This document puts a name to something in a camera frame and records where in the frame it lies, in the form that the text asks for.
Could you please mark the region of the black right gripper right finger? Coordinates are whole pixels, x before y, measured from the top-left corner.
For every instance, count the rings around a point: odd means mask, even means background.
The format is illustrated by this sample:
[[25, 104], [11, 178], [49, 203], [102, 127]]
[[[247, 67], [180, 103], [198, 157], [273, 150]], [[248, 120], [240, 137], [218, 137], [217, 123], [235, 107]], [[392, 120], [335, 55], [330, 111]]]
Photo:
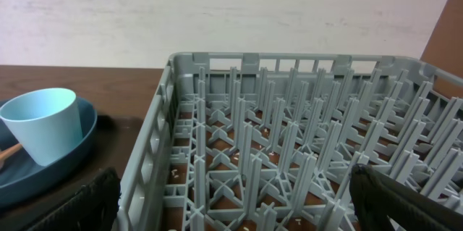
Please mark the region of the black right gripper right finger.
[[349, 192], [362, 231], [461, 230], [462, 215], [407, 188], [371, 166], [355, 164]]

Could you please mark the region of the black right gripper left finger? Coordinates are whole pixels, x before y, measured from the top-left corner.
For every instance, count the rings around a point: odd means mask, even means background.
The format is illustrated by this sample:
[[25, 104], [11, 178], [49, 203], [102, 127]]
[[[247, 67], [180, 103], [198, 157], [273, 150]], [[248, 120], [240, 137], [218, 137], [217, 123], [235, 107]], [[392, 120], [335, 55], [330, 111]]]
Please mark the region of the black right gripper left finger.
[[119, 210], [120, 179], [106, 168], [74, 194], [35, 220], [33, 231], [110, 231]]

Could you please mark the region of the wooden chopstick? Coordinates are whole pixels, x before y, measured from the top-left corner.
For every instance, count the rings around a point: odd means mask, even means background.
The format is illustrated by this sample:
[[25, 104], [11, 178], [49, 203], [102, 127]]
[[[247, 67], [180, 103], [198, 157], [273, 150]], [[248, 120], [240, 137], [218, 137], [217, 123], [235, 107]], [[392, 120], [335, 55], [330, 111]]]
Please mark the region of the wooden chopstick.
[[0, 161], [5, 161], [7, 160], [9, 157], [11, 157], [12, 155], [14, 155], [15, 153], [17, 153], [18, 151], [20, 151], [22, 149], [22, 144], [21, 143], [17, 143], [7, 149], [5, 149], [4, 151], [1, 151], [0, 153]]

